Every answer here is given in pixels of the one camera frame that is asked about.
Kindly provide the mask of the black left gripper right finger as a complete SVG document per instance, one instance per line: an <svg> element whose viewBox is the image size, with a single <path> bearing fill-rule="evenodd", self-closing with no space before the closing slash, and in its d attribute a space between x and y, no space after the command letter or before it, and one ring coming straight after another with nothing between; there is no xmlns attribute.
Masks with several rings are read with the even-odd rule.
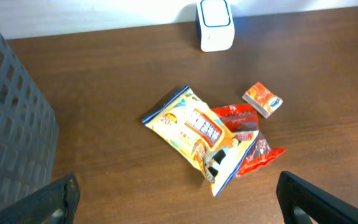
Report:
<svg viewBox="0 0 358 224"><path fill-rule="evenodd" d="M289 171L280 173L276 195L286 224L358 224L358 208Z"/></svg>

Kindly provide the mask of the grey plastic mesh basket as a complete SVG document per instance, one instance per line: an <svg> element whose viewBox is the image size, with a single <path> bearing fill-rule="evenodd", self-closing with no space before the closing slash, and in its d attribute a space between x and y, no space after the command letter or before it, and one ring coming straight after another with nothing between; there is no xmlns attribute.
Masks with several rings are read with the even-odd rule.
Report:
<svg viewBox="0 0 358 224"><path fill-rule="evenodd" d="M0 33L0 210L49 184L55 112Z"/></svg>

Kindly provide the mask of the white barcode scanner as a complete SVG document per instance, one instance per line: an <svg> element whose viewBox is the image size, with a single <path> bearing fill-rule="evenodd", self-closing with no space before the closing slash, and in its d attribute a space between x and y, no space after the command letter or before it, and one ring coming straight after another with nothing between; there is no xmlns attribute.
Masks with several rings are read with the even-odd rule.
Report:
<svg viewBox="0 0 358 224"><path fill-rule="evenodd" d="M228 0L197 1L195 22L203 52L224 51L232 47L235 28Z"/></svg>

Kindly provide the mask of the yellow snack bag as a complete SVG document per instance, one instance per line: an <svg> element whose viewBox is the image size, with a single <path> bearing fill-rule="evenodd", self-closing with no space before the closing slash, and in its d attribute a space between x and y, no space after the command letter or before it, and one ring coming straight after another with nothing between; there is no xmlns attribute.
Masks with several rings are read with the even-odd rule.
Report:
<svg viewBox="0 0 358 224"><path fill-rule="evenodd" d="M256 131L251 140L238 142L235 134L188 85L142 119L142 123L200 170L215 197L236 176L259 136Z"/></svg>

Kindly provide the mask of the orange Kleenex tissue pack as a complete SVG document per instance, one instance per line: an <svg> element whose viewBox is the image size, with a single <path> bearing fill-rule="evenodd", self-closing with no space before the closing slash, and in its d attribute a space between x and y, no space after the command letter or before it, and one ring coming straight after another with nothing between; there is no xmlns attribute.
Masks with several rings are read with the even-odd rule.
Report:
<svg viewBox="0 0 358 224"><path fill-rule="evenodd" d="M264 118L268 118L283 104L283 100L280 97L274 95L260 82L250 87L242 98Z"/></svg>

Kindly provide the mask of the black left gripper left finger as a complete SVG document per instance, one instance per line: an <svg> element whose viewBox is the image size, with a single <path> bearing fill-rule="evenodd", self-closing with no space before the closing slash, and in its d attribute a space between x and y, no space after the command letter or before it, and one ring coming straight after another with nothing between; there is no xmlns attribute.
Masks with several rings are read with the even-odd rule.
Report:
<svg viewBox="0 0 358 224"><path fill-rule="evenodd" d="M0 223L74 222L80 201L75 175L66 175L0 210Z"/></svg>

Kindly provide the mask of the red snack bag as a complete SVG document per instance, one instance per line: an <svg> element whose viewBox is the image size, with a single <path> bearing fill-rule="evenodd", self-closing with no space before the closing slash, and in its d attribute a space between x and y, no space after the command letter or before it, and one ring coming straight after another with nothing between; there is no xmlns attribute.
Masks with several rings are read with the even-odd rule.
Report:
<svg viewBox="0 0 358 224"><path fill-rule="evenodd" d="M237 171L237 178L266 166L286 151L282 147L270 147L260 130L257 111L251 105L228 105L213 108L212 111L235 134L238 142L251 140L255 137L256 131L259 131L255 144L250 147Z"/></svg>

